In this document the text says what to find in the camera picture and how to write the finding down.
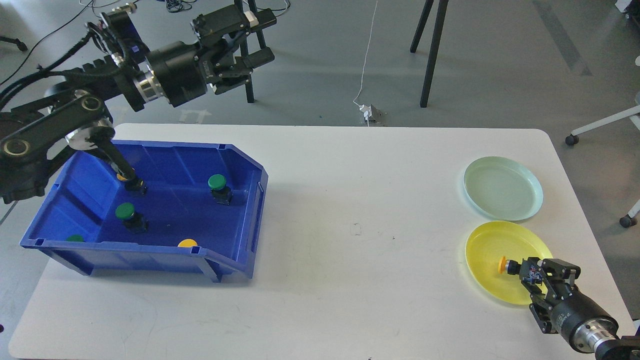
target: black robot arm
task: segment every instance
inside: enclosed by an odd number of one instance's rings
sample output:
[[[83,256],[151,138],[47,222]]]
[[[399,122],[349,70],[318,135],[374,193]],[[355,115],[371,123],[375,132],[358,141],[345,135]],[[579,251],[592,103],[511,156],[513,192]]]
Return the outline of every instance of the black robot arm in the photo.
[[[507,260],[501,270],[517,275],[529,291],[529,309],[543,333],[559,333],[575,351],[594,352],[597,360],[640,359],[640,336],[619,338],[617,321],[574,283],[580,267],[560,259],[528,258],[522,264]]]
[[[146,102],[166,97],[175,107],[203,95],[207,86],[222,94],[249,83],[254,68],[274,58],[268,47],[234,57],[248,35],[275,24],[271,10],[243,13],[230,5],[201,14],[191,22],[197,42],[176,42],[149,51],[129,18],[135,9],[135,4],[127,4],[102,13],[101,21],[87,24],[87,36],[62,58],[0,93],[2,110],[31,83],[49,76],[65,77],[45,98],[0,113],[0,195],[6,204],[43,196],[49,178],[76,151],[107,161],[127,190],[144,195],[146,185],[111,143],[115,131],[104,101],[122,94],[133,110],[140,111]],[[90,39],[109,55],[81,69],[53,71]],[[147,69],[141,70],[139,65],[145,61]],[[68,146],[47,158],[49,149],[62,138]]]

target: blue storage bin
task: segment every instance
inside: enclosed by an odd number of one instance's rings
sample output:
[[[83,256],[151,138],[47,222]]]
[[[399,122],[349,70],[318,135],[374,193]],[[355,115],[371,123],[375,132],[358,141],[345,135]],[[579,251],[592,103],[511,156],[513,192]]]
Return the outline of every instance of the blue storage bin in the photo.
[[[202,272],[212,281],[253,275],[267,173],[233,145],[114,141],[148,186],[132,196],[105,162],[84,152],[69,160],[20,245],[91,275],[97,268]],[[227,178],[231,204],[217,204],[207,185]],[[115,216],[134,204],[148,230],[131,234]],[[81,235],[84,242],[66,241]],[[177,247],[186,238],[198,246]]]

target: chair caster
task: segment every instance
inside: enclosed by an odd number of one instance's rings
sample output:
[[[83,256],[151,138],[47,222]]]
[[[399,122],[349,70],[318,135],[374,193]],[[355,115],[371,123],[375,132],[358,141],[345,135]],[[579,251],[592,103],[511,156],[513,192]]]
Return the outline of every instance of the chair caster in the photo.
[[[578,141],[580,141],[580,138],[578,138],[577,135],[569,135],[566,138],[564,138],[564,143],[569,146],[574,146],[575,144],[578,143]]]
[[[622,227],[632,227],[637,223],[638,220],[635,217],[630,217],[629,215],[625,215],[624,217],[620,218],[620,225],[622,225]]]

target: wire bundle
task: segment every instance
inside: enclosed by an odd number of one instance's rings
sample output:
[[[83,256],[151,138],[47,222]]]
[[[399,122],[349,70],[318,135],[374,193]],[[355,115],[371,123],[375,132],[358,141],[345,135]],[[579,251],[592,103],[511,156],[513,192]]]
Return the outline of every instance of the wire bundle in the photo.
[[[198,0],[186,1],[186,0],[165,0],[166,2],[166,11],[170,13],[179,13],[190,10],[193,5]]]

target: black cable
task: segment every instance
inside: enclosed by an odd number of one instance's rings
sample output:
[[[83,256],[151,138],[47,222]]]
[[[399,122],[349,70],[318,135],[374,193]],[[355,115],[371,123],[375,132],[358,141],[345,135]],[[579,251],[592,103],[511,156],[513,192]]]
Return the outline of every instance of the black cable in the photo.
[[[2,217],[2,219],[0,219],[0,226],[2,226],[2,224],[4,223],[4,221],[6,220],[6,218],[9,217],[9,214],[13,211],[13,209],[15,208],[15,206],[18,204],[17,201],[14,201],[13,204],[11,205],[11,207],[9,208],[9,210],[6,211],[6,213],[4,214],[4,216]]]
[[[179,13],[190,10],[193,6],[191,4],[195,3],[198,0],[186,1],[186,0],[164,0],[166,2],[166,11],[170,13]]]
[[[82,14],[87,7],[89,7],[89,5],[93,4],[93,0],[89,1],[89,3],[87,5],[84,6],[84,8],[82,10],[80,10],[80,12],[78,14],[76,14],[76,16],[72,17],[71,20],[67,21],[66,23],[64,23],[64,25],[60,26],[58,29],[55,29],[54,31],[46,34],[43,38],[41,38],[40,40],[38,40],[38,42],[31,48],[31,50],[29,51],[29,53],[27,54],[27,57],[24,58],[24,60],[22,61],[22,63],[18,66],[17,69],[15,69],[15,71],[13,72],[13,74],[9,75],[6,79],[4,79],[2,81],[2,83],[0,83],[0,86],[4,85],[7,81],[9,81],[9,79],[11,79],[14,75],[16,75],[16,73],[18,73],[18,71],[22,68],[22,66],[27,62],[27,60],[29,59],[29,56],[31,56],[31,53],[36,49],[36,46],[38,46],[38,44],[40,44],[40,42],[42,42],[44,39],[46,39],[47,37],[49,37],[50,35],[52,35],[53,33],[55,33],[56,31],[60,30],[61,28],[64,28],[65,26],[69,25],[70,22],[72,22],[73,20],[75,20],[78,16],[80,16],[80,14]]]
[[[287,3],[287,7],[286,8],[282,8],[282,9],[271,9],[272,12],[282,12],[285,11],[287,9],[289,9],[291,7],[291,0],[285,0],[285,2]]]
[[[22,79],[16,80],[11,85],[7,86],[2,92],[0,92],[0,111],[9,103],[9,101],[16,96],[20,91],[25,89],[27,86],[35,83],[38,80],[48,78],[49,76],[53,76],[51,70],[58,65],[65,62],[71,56],[76,54],[78,50],[80,50],[83,46],[85,46],[89,39],[92,38],[92,33],[89,32],[85,35],[76,45],[74,45],[69,51],[67,51],[60,59],[56,60],[54,63],[49,65],[48,67],[34,72],[33,74],[27,75]]]

